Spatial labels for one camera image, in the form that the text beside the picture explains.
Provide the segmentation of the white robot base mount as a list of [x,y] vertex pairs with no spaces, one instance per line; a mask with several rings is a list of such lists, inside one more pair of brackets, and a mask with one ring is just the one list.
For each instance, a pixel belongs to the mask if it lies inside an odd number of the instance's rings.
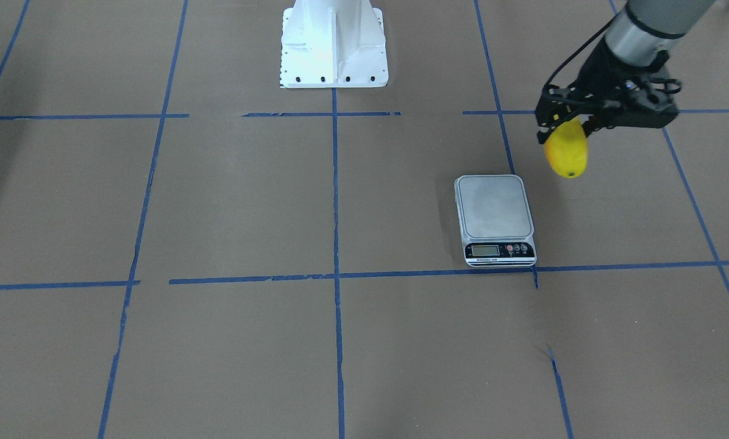
[[389,83],[384,17],[370,1],[296,1],[281,23],[280,87]]

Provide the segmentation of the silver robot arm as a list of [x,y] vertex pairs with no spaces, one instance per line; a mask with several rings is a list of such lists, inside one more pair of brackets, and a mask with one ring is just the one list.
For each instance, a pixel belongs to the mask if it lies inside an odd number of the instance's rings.
[[669,75],[671,50],[712,6],[710,1],[627,1],[588,39],[593,50],[567,87],[544,83],[535,108],[545,144],[565,123],[586,116],[585,136],[617,127],[660,129],[678,117],[680,80]]

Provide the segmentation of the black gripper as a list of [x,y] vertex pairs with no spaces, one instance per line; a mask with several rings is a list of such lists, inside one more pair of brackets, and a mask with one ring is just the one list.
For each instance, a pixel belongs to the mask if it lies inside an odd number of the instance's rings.
[[661,49],[648,66],[630,66],[602,40],[570,87],[543,86],[535,108],[538,144],[580,115],[588,117],[581,125],[585,135],[616,127],[666,127],[679,115],[674,95],[682,88],[669,75],[668,59],[669,52]]

